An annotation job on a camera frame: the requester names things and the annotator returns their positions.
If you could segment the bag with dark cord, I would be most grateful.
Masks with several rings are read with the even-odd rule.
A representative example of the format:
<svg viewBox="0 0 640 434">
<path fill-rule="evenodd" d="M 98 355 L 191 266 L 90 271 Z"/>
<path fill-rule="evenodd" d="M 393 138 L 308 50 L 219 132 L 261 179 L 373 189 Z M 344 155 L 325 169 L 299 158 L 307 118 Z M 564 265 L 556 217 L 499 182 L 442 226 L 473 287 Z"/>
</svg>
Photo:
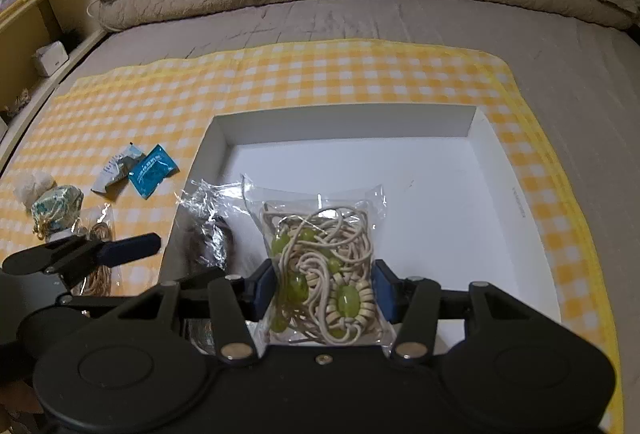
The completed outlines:
<svg viewBox="0 0 640 434">
<path fill-rule="evenodd" d="M 182 253 L 190 265 L 228 272 L 235 256 L 233 223 L 245 212 L 240 182 L 189 180 L 177 197 Z"/>
</svg>

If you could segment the blue sachet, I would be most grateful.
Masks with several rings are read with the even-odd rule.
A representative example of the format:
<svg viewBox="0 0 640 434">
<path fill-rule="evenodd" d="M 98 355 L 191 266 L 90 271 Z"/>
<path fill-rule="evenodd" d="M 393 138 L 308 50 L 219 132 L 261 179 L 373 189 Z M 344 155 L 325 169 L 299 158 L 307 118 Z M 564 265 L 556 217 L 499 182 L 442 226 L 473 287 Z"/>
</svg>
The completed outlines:
<svg viewBox="0 0 640 434">
<path fill-rule="evenodd" d="M 128 177 L 138 195 L 143 199 L 149 199 L 165 178 L 178 171 L 177 163 L 162 145 L 157 144 L 132 168 Z"/>
</svg>

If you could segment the floral drawstring pouch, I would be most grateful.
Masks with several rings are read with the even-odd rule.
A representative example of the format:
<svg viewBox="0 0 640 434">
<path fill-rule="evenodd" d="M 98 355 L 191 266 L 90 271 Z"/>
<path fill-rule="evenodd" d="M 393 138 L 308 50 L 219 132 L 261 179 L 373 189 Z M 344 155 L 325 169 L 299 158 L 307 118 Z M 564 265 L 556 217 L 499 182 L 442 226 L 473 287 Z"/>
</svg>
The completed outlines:
<svg viewBox="0 0 640 434">
<path fill-rule="evenodd" d="M 47 190 L 33 204 L 34 234 L 41 240 L 69 228 L 79 216 L 84 193 L 74 185 Z"/>
</svg>

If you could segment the white shallow box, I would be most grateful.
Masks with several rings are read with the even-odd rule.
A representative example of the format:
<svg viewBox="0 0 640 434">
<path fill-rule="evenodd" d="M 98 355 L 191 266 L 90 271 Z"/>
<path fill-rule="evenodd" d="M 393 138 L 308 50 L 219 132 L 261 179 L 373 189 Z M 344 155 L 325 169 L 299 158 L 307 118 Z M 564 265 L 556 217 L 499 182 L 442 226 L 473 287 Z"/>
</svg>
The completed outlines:
<svg viewBox="0 0 640 434">
<path fill-rule="evenodd" d="M 485 281 L 561 316 L 533 213 L 488 114 L 477 106 L 334 105 L 216 116 L 184 185 L 231 187 L 228 269 L 267 255 L 256 215 L 288 202 L 309 213 L 358 201 L 374 254 L 401 278 L 464 290 Z"/>
</svg>

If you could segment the yellow checkered cloth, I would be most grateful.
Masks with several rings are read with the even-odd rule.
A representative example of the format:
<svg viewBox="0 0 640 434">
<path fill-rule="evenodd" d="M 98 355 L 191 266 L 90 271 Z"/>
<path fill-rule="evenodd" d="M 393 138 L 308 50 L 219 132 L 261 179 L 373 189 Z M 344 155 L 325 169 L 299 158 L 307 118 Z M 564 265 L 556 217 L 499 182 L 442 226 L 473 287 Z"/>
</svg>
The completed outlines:
<svg viewBox="0 0 640 434">
<path fill-rule="evenodd" d="M 286 43 L 78 80 L 52 100 L 1 177 L 1 251 L 36 241 L 32 219 L 13 192 L 23 175 L 46 172 L 88 189 L 126 142 L 163 145 L 186 170 L 218 114 L 369 102 L 410 108 L 440 102 L 485 113 L 533 211 L 562 321 L 616 355 L 598 254 L 570 181 L 509 67 L 478 50 L 380 40 Z"/>
</svg>

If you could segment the bag with green bead cord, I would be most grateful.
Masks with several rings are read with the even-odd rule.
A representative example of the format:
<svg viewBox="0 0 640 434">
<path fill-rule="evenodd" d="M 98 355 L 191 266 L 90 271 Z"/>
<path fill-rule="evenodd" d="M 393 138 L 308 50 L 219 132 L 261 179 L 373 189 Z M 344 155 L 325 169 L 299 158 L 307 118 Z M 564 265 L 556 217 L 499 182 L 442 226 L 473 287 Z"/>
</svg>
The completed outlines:
<svg viewBox="0 0 640 434">
<path fill-rule="evenodd" d="M 388 324 L 375 304 L 372 268 L 387 211 L 384 188 L 299 194 L 243 177 L 241 194 L 277 276 L 270 341 L 383 343 Z"/>
</svg>

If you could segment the wooden shelf unit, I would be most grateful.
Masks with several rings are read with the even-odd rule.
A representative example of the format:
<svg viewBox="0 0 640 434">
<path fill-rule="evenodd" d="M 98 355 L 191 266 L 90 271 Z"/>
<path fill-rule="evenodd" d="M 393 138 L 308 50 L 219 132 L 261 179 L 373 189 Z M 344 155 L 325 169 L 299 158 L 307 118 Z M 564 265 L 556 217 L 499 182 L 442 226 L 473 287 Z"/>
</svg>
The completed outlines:
<svg viewBox="0 0 640 434">
<path fill-rule="evenodd" d="M 27 92 L 29 102 L 1 137 L 1 164 L 10 157 L 32 120 L 79 61 L 106 35 L 87 7 L 97 0 L 17 0 L 1 12 L 1 107 L 9 108 Z M 32 55 L 55 42 L 70 44 L 68 59 L 44 78 Z"/>
</svg>

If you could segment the white mesh pouch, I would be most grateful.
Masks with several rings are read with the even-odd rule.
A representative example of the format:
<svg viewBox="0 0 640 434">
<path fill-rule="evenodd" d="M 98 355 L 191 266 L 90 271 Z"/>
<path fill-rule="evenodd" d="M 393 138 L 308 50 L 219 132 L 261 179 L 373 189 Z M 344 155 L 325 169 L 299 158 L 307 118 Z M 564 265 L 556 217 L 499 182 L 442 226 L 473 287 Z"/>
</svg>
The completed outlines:
<svg viewBox="0 0 640 434">
<path fill-rule="evenodd" d="M 29 172 L 21 175 L 14 183 L 15 198 L 29 213 L 32 205 L 48 190 L 56 186 L 51 174 L 42 171 Z"/>
</svg>

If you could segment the tissue box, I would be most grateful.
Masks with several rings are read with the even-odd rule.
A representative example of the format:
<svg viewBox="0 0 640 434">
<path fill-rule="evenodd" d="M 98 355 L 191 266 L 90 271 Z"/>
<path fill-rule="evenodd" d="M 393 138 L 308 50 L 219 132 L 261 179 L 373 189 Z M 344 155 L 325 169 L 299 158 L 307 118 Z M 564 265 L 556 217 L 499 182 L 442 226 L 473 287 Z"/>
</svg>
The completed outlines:
<svg viewBox="0 0 640 434">
<path fill-rule="evenodd" d="M 40 47 L 32 55 L 35 70 L 42 78 L 53 76 L 67 61 L 67 52 L 60 41 Z"/>
</svg>

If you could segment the grey white sachet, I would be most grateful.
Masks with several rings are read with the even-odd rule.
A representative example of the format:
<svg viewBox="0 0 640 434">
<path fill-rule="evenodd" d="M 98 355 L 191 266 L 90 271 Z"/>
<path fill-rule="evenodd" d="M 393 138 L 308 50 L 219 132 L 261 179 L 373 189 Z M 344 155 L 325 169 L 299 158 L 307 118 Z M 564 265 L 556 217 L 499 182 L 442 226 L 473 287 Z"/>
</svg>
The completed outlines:
<svg viewBox="0 0 640 434">
<path fill-rule="evenodd" d="M 98 196 L 115 201 L 124 190 L 129 173 L 145 158 L 145 153 L 132 142 L 118 154 L 114 154 L 96 176 L 91 191 Z"/>
</svg>

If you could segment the grey bed sheet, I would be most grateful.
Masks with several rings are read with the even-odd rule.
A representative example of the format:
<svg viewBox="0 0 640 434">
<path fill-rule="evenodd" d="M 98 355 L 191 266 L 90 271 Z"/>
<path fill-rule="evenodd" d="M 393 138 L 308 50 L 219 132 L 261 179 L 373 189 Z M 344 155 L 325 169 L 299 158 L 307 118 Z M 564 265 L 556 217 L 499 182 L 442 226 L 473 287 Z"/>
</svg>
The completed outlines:
<svg viewBox="0 0 640 434">
<path fill-rule="evenodd" d="M 166 58 L 280 42 L 382 38 L 482 50 L 511 69 L 587 221 L 620 353 L 624 429 L 639 428 L 639 47 L 574 18 L 469 0 L 312 0 L 116 33 L 62 83 Z"/>
</svg>

